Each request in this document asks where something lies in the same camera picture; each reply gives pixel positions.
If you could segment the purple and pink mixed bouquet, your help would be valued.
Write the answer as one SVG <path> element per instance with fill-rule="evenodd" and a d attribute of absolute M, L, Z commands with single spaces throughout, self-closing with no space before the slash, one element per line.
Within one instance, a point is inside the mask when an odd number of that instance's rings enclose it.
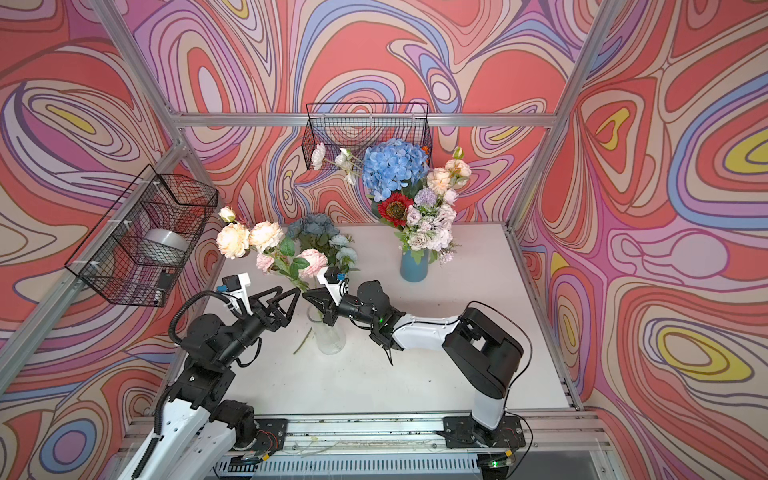
<path fill-rule="evenodd" d="M 438 205 L 438 195 L 429 188 L 421 189 L 414 197 L 414 206 L 420 210 L 431 210 Z"/>

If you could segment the white poppy flower stem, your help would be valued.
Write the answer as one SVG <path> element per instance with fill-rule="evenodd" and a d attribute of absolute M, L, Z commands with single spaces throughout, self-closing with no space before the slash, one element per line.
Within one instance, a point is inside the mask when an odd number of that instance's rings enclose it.
<path fill-rule="evenodd" d="M 318 143 L 310 155 L 310 167 L 314 171 L 324 166 L 334 167 L 343 173 L 343 180 L 349 185 L 355 185 L 363 172 L 363 161 L 355 156 L 350 149 L 340 148 L 335 156 L 331 156 L 324 143 Z"/>

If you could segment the teal ceramic vase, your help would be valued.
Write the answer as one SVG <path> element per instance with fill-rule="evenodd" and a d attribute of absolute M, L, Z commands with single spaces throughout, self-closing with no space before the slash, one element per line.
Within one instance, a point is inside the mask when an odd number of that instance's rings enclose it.
<path fill-rule="evenodd" d="M 401 277 L 410 283 L 423 281 L 428 274 L 429 253 L 428 249 L 404 251 L 400 263 Z"/>

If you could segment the pink peony flower stem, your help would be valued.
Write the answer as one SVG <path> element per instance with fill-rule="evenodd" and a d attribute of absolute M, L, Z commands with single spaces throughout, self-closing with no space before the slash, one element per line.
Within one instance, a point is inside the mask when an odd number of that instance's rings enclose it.
<path fill-rule="evenodd" d="M 259 252 L 256 265 L 263 273 L 281 275 L 294 287 L 306 292 L 321 270 L 328 266 L 328 260 L 319 250 L 301 250 L 294 241 L 287 239 L 278 247 Z"/>

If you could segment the dusty blue hydrangea stem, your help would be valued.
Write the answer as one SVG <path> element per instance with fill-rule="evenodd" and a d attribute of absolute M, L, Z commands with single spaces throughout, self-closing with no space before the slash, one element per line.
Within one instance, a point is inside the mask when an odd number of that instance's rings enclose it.
<path fill-rule="evenodd" d="M 287 227 L 287 236 L 297 240 L 302 249 L 316 249 L 323 253 L 328 265 L 342 273 L 356 271 L 358 255 L 353 239 L 343 234 L 324 213 L 307 214 Z"/>

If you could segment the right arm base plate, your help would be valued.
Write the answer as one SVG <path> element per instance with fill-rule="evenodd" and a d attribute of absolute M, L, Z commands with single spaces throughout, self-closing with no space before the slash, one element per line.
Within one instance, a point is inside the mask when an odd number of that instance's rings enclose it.
<path fill-rule="evenodd" d="M 445 439 L 449 449 L 505 448 L 516 451 L 527 444 L 521 418 L 516 415 L 503 415 L 493 429 L 482 426 L 470 415 L 444 417 L 442 422 L 443 428 L 437 434 Z"/>

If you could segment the clear glass cup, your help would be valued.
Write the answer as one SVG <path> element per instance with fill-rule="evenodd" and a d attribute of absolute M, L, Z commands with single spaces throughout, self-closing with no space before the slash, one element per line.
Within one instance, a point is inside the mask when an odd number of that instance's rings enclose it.
<path fill-rule="evenodd" d="M 308 307 L 307 316 L 319 351 L 325 355 L 341 352 L 346 345 L 344 330 L 325 324 L 322 312 L 314 306 Z"/>

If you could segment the pink small flower bunch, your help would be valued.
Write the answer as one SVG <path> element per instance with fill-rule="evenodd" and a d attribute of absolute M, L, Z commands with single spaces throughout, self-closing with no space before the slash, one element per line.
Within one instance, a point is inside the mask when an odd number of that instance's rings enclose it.
<path fill-rule="evenodd" d="M 403 253 L 416 264 L 451 262 L 459 247 L 452 231 L 455 218 L 456 211 L 450 205 L 435 208 L 410 206 L 405 225 L 396 232 Z"/>

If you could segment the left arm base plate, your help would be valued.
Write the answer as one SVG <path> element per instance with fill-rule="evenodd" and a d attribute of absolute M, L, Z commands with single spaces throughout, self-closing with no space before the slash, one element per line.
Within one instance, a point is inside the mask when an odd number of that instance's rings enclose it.
<path fill-rule="evenodd" d="M 247 419 L 237 433 L 236 448 L 262 454 L 274 454 L 284 448 L 288 420 L 285 418 Z"/>

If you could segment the peach rose spray stem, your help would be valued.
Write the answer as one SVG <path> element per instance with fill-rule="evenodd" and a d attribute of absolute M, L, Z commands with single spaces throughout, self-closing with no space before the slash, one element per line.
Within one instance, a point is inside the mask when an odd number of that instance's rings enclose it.
<path fill-rule="evenodd" d="M 223 257 L 236 260 L 254 255 L 256 268 L 262 273 L 283 276 L 295 287 L 302 287 L 301 267 L 295 263 L 295 241 L 278 223 L 263 221 L 248 226 L 230 207 L 219 209 L 217 217 L 224 223 L 216 236 L 216 246 Z"/>

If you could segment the cream rose spray stem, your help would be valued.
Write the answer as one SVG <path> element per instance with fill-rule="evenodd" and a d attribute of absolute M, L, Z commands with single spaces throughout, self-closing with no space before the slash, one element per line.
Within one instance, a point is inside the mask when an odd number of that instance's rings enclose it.
<path fill-rule="evenodd" d="M 472 171 L 464 161 L 464 150 L 456 147 L 452 158 L 444 167 L 432 169 L 426 177 L 427 187 L 436 194 L 443 195 L 449 190 L 461 190 L 470 180 Z"/>

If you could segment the bright blue hydrangea stem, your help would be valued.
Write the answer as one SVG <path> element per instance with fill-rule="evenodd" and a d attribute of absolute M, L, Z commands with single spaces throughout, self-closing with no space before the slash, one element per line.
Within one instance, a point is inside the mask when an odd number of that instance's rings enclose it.
<path fill-rule="evenodd" d="M 429 156 L 422 147 L 389 139 L 366 149 L 362 180 L 372 200 L 383 202 L 423 180 L 428 170 Z"/>

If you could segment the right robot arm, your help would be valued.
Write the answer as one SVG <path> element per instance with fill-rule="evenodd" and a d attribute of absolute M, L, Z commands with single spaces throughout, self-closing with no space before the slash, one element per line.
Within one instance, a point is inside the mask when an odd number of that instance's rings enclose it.
<path fill-rule="evenodd" d="M 524 348 L 480 309 L 468 306 L 456 316 L 417 317 L 393 307 L 377 280 L 362 283 L 355 295 L 329 284 L 308 290 L 303 298 L 321 313 L 326 325 L 345 317 L 367 331 L 386 353 L 445 353 L 475 390 L 472 425 L 485 432 L 499 428 Z"/>

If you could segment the red gerbera flower stem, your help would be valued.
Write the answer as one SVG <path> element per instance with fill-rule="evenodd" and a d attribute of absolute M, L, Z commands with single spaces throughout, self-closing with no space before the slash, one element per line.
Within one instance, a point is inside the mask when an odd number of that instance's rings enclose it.
<path fill-rule="evenodd" d="M 377 203 L 375 212 L 385 222 L 400 228 L 406 225 L 408 210 L 413 205 L 413 199 L 400 192 L 393 192 L 387 199 Z"/>

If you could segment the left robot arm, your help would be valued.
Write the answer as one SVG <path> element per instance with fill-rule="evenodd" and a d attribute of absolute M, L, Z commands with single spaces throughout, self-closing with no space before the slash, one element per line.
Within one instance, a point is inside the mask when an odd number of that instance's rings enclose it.
<path fill-rule="evenodd" d="M 212 297 L 233 314 L 227 325 L 203 314 L 180 336 L 177 325 L 197 301 Z M 202 291 L 184 302 L 169 336 L 187 357 L 179 376 L 160 395 L 153 428 L 120 473 L 122 479 L 202 479 L 230 450 L 255 452 L 254 463 L 282 449 L 286 423 L 261 425 L 252 406 L 225 397 L 243 367 L 241 355 L 262 345 L 262 334 L 289 325 L 300 291 L 277 286 L 254 295 L 224 289 Z"/>

